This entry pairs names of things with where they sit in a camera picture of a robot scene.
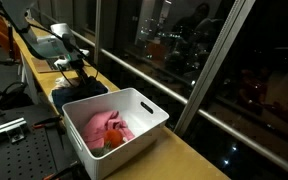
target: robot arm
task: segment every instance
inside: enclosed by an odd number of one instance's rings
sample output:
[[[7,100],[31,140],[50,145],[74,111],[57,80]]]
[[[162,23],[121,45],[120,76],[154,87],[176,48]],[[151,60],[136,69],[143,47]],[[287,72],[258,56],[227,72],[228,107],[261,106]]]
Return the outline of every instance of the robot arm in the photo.
[[[67,24],[54,24],[51,31],[64,39],[64,42],[54,35],[37,37],[29,23],[25,19],[25,14],[36,0],[0,0],[0,8],[5,17],[22,37],[26,46],[33,56],[39,59],[46,59],[56,56],[65,56],[70,61],[80,60],[80,54],[65,42],[76,45],[74,35]]]

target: metal rod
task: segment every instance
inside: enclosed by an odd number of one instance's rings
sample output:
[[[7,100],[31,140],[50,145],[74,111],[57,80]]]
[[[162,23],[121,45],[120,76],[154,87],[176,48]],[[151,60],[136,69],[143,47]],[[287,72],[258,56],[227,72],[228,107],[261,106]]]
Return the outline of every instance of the metal rod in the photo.
[[[221,120],[217,119],[216,117],[210,115],[206,111],[199,109],[197,112],[199,115],[201,115],[202,117],[204,117],[205,119],[207,119],[208,121],[210,121],[211,123],[216,125],[217,127],[221,128],[222,130],[224,130],[228,134],[232,135],[233,137],[235,137],[239,141],[243,142],[245,145],[252,148],[253,150],[258,152],[262,156],[266,157],[267,159],[269,159],[270,161],[272,161],[276,165],[280,166],[285,171],[288,171],[288,161],[286,161],[285,159],[276,155],[272,151],[270,151],[267,148],[263,147],[262,145],[258,144],[257,142],[255,142],[254,140],[245,136],[244,134],[236,131],[235,129],[233,129],[232,127],[230,127],[226,123],[222,122]]]
[[[73,31],[73,30],[72,30],[72,32],[73,32],[73,34],[74,34],[76,37],[80,38],[80,39],[81,39],[82,41],[84,41],[85,43],[91,45],[92,47],[95,47],[95,43],[94,43],[94,42],[88,40],[87,38],[85,38],[84,36],[78,34],[77,32],[75,32],[75,31]]]
[[[14,52],[14,44],[13,44],[13,27],[11,23],[7,22],[7,32],[8,32],[8,43],[9,43],[9,57],[12,61],[15,61],[15,52]]]
[[[95,22],[95,48],[94,48],[94,63],[98,64],[98,59],[100,55],[100,49],[102,47],[102,39],[101,36],[101,27],[103,23],[101,23],[101,10],[102,10],[102,0],[96,0],[96,22]]]
[[[183,96],[177,94],[176,92],[174,92],[173,90],[171,90],[170,88],[162,85],[161,83],[159,83],[158,81],[152,79],[151,77],[147,76],[146,74],[144,74],[143,72],[137,70],[136,68],[132,67],[131,65],[129,65],[128,63],[124,62],[123,60],[121,60],[120,58],[114,56],[113,54],[111,54],[110,52],[101,49],[101,52],[106,55],[107,57],[111,58],[112,60],[116,61],[117,63],[119,63],[120,65],[122,65],[124,68],[128,69],[129,71],[133,72],[134,74],[138,75],[139,77],[143,78],[144,80],[146,80],[147,82],[149,82],[150,84],[154,85],[155,87],[157,87],[158,89],[160,89],[161,91],[165,92],[166,94],[168,94],[169,96],[171,96],[172,98],[174,98],[175,100],[179,101],[180,103],[186,105],[187,104],[187,99],[184,98]]]
[[[15,119],[13,121],[10,121],[8,123],[0,125],[0,129],[4,129],[4,128],[7,128],[7,127],[13,126],[13,125],[17,125],[18,123],[22,123],[22,122],[24,122],[24,118],[18,118],[18,119]]]

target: pink towel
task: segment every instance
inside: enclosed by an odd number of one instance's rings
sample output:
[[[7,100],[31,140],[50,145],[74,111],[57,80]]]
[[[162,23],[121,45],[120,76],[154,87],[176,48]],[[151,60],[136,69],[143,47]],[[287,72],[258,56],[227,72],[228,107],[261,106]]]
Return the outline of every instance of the pink towel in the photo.
[[[104,147],[104,133],[109,129],[119,130],[127,140],[134,138],[118,111],[95,114],[85,126],[82,138],[89,149],[101,148]]]

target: metal breadboard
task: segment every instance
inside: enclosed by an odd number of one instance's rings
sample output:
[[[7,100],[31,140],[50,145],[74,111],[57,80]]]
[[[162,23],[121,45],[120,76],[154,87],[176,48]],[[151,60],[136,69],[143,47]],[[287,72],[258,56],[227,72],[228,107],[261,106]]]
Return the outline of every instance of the metal breadboard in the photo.
[[[0,142],[0,179],[42,179],[56,172],[45,129],[27,133],[15,144]]]

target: glass window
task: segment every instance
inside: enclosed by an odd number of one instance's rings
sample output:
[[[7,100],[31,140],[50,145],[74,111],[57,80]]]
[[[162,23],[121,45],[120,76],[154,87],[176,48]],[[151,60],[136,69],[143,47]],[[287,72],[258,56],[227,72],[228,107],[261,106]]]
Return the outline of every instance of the glass window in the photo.
[[[230,179],[288,179],[282,168],[203,117],[194,120],[183,140]]]
[[[74,30],[95,43],[96,0],[73,1]]]
[[[114,45],[104,48],[188,98],[233,3],[120,0]]]
[[[288,161],[288,1],[256,1],[215,79],[203,108]]]
[[[30,9],[32,18],[37,22],[41,22],[41,13],[39,9],[40,8],[38,3],[35,3],[34,6]]]

